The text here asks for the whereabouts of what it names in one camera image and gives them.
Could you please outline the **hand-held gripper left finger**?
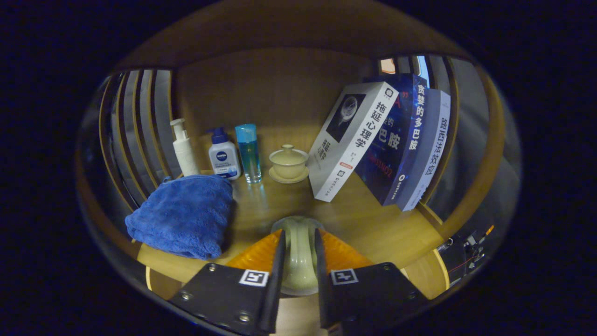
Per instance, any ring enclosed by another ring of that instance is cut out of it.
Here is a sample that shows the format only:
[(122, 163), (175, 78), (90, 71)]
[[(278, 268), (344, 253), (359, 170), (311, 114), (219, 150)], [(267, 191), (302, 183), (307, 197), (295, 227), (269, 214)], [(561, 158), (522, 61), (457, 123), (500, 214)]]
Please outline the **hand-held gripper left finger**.
[(218, 334), (276, 332), (286, 251), (284, 230), (275, 232), (268, 272), (218, 265), (203, 266), (169, 300), (178, 312)]

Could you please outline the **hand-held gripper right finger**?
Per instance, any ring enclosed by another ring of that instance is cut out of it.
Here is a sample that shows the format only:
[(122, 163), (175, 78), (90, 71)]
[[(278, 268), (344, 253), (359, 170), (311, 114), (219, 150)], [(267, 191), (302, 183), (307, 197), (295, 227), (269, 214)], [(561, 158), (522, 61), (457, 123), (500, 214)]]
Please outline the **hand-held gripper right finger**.
[(323, 329), (392, 329), (429, 305), (429, 298), (392, 262), (328, 273), (319, 229), (315, 251)]

